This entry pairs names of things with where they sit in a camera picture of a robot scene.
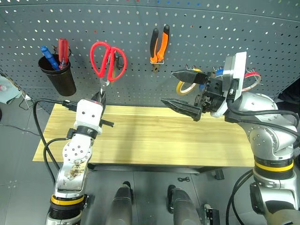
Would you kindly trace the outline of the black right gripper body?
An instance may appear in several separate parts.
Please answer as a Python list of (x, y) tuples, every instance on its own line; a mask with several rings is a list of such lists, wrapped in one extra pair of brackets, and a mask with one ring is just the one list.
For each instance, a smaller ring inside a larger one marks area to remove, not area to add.
[(222, 80), (198, 72), (194, 81), (200, 89), (194, 101), (195, 113), (216, 113), (225, 100)]

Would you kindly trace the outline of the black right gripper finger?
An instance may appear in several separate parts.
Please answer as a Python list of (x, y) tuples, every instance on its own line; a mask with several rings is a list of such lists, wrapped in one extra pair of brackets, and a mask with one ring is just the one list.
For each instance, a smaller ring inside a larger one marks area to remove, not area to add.
[(172, 72), (172, 75), (176, 77), (178, 80), (185, 83), (196, 83), (196, 84), (205, 84), (208, 81), (209, 75), (203, 72), (190, 70), (190, 69), (182, 69), (178, 71)]
[(201, 118), (203, 108), (200, 106), (175, 98), (161, 98), (160, 101), (173, 111), (191, 117), (194, 121), (199, 121)]

